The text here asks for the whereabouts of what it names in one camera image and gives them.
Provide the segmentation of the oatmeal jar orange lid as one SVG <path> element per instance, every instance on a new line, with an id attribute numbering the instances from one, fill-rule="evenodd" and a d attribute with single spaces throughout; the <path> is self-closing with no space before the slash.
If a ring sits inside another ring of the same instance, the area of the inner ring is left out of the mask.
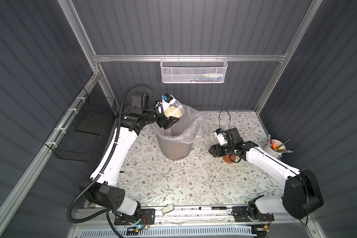
<path id="1" fill-rule="evenodd" d="M 170 103 L 163 103 L 164 115 L 169 117 L 174 117 L 180 119 L 185 114 L 185 108 L 178 101 L 171 101 Z"/>

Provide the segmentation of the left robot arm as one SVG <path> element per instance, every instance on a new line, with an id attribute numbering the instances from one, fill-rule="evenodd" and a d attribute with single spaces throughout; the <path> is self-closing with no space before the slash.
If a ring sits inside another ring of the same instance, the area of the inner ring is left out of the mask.
<path id="1" fill-rule="evenodd" d="M 123 109 L 118 117 L 119 123 L 102 161 L 90 179 L 84 179 L 80 184 L 83 196 L 89 202 L 114 213 L 139 220 L 140 203 L 129 198 L 124 189 L 117 187 L 121 167 L 146 125 L 156 123 L 166 130 L 177 123 L 184 113 L 184 106 L 169 93 L 159 97 L 153 106 L 149 105 L 148 93 L 133 93 L 131 105 Z"/>

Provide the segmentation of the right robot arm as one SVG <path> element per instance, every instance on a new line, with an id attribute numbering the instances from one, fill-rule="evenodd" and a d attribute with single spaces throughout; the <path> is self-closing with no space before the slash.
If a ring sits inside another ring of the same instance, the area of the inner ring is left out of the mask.
<path id="1" fill-rule="evenodd" d="M 297 220 L 324 205 L 324 199 L 316 178 L 310 170 L 291 167 L 266 153 L 252 141 L 244 141 L 236 128 L 214 132 L 218 143 L 209 148 L 215 158 L 236 156 L 233 163 L 244 160 L 260 167 L 284 187 L 283 195 L 260 195 L 249 201 L 244 211 L 252 221 L 260 221 L 273 214 L 289 214 Z"/>

